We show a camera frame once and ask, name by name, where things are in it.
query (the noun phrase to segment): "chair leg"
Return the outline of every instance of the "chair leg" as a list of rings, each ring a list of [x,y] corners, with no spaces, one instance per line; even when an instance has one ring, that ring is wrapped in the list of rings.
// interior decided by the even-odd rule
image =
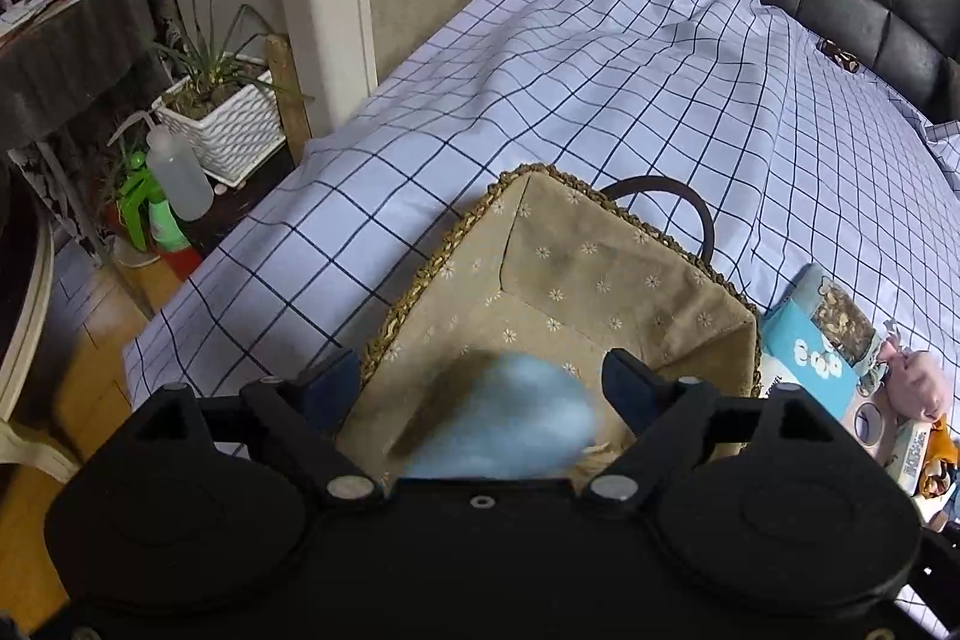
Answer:
[[[0,463],[23,464],[47,473],[54,480],[67,482],[80,469],[50,437],[8,421],[0,420]]]

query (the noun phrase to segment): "basket handle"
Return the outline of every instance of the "basket handle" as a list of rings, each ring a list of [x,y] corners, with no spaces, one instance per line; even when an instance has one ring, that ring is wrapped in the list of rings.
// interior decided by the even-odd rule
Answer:
[[[613,185],[608,185],[600,191],[607,196],[607,199],[616,201],[623,196],[632,196],[633,194],[648,194],[651,191],[662,191],[664,194],[674,194],[680,196],[684,201],[693,205],[693,209],[700,216],[701,223],[704,224],[704,244],[700,248],[700,258],[704,263],[709,264],[713,258],[713,247],[716,239],[716,231],[713,228],[713,218],[710,216],[707,202],[701,199],[697,191],[694,191],[688,184],[675,180],[673,177],[663,177],[662,175],[643,175],[642,177],[627,177],[625,180],[618,180]]]

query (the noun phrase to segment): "wooden plank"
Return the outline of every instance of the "wooden plank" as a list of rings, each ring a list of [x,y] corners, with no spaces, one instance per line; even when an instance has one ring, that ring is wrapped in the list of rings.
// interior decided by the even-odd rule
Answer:
[[[296,78],[294,52],[285,36],[271,34],[267,37],[266,53],[274,84],[283,89],[277,91],[277,108],[280,109],[283,133],[287,136],[287,146],[294,164],[299,165],[304,159],[304,145],[313,135],[306,118],[304,95],[299,87],[299,79]]]

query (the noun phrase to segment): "bed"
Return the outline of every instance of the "bed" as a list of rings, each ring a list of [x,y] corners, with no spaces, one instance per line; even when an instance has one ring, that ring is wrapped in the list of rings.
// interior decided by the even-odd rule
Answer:
[[[867,68],[834,66],[821,35]],[[762,311],[816,260],[955,383],[960,146],[943,121],[958,49],[960,0],[474,0],[313,140],[128,345],[133,404],[362,348],[459,215],[534,161],[595,188],[690,184],[714,268]],[[698,249],[675,197],[621,203]]]

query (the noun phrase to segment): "pink plush toy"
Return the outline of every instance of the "pink plush toy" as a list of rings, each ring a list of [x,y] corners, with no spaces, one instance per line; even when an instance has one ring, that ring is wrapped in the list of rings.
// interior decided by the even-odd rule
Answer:
[[[934,423],[949,412],[953,394],[944,370],[930,352],[901,350],[899,338],[892,335],[880,346],[877,360],[889,367],[883,383],[897,413]]]

